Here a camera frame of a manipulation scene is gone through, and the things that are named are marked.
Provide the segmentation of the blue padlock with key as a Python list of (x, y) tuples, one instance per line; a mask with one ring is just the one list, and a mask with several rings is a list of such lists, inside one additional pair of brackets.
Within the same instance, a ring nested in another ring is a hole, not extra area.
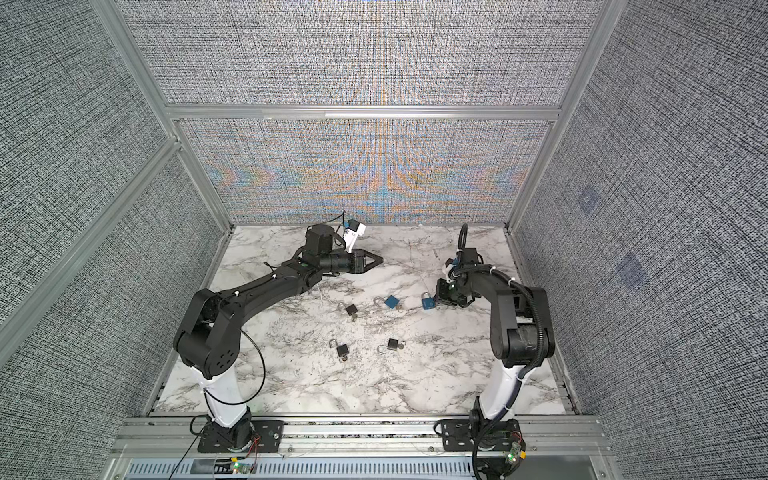
[(432, 310), (437, 306), (437, 301), (434, 295), (429, 292), (424, 292), (421, 295), (421, 304), (424, 310)]

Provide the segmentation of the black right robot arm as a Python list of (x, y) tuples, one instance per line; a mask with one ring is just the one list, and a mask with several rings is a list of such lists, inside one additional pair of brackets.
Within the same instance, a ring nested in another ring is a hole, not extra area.
[(484, 263), (476, 249), (466, 246), (446, 261), (444, 273), (436, 284), (436, 302), (467, 308), (482, 298), (490, 304), (489, 341), (495, 364), (469, 414), (468, 430), (473, 443), (479, 444), (507, 421), (530, 374), (554, 354), (547, 293)]

